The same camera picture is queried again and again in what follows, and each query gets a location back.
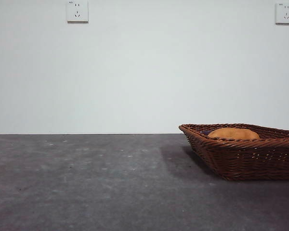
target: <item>gray concrete floor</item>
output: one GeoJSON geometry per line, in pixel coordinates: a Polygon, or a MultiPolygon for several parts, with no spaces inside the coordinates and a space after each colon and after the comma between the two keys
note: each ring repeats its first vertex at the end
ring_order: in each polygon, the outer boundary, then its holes
{"type": "Polygon", "coordinates": [[[0,231],[289,231],[289,181],[230,182],[173,135],[0,135],[0,231]]]}

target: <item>bread roll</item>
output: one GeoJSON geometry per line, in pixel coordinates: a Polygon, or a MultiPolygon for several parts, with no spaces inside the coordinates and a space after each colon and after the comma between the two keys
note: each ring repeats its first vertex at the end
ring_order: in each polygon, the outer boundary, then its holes
{"type": "Polygon", "coordinates": [[[219,137],[235,140],[260,139],[259,135],[256,132],[244,128],[220,128],[211,132],[208,136],[211,138],[219,137]]]}

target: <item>white power outlet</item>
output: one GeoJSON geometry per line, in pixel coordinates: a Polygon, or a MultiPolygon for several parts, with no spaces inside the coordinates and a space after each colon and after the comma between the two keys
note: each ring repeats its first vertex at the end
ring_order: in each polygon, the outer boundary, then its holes
{"type": "Polygon", "coordinates": [[[70,0],[67,2],[66,20],[68,22],[88,22],[88,0],[70,0]]]}
{"type": "Polygon", "coordinates": [[[276,3],[276,24],[289,24],[289,3],[276,3]]]}

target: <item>basket rim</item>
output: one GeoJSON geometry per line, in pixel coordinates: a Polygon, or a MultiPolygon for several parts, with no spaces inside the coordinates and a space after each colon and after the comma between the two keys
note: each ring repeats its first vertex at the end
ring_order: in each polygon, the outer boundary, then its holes
{"type": "Polygon", "coordinates": [[[288,132],[289,130],[282,130],[277,128],[269,128],[269,127],[262,127],[252,124],[182,124],[179,126],[179,129],[183,131],[184,133],[189,133],[192,137],[200,138],[202,141],[209,141],[211,144],[215,143],[219,146],[224,147],[238,147],[242,148],[242,145],[244,147],[253,147],[257,148],[259,145],[261,147],[289,147],[289,138],[273,138],[273,139],[252,139],[252,140],[235,140],[235,139],[227,139],[227,138],[219,138],[219,137],[209,137],[207,135],[204,135],[198,131],[194,131],[189,126],[254,126],[257,128],[265,128],[265,129],[276,129],[281,132],[288,132]]]}

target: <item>woven basket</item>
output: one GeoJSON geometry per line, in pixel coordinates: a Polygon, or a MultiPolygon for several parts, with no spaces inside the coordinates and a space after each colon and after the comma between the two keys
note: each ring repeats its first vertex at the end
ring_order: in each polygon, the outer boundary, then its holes
{"type": "Polygon", "coordinates": [[[179,129],[192,149],[226,180],[289,180],[289,131],[248,124],[184,124],[179,129]],[[247,128],[260,139],[210,138],[201,133],[219,128],[247,128]]]}

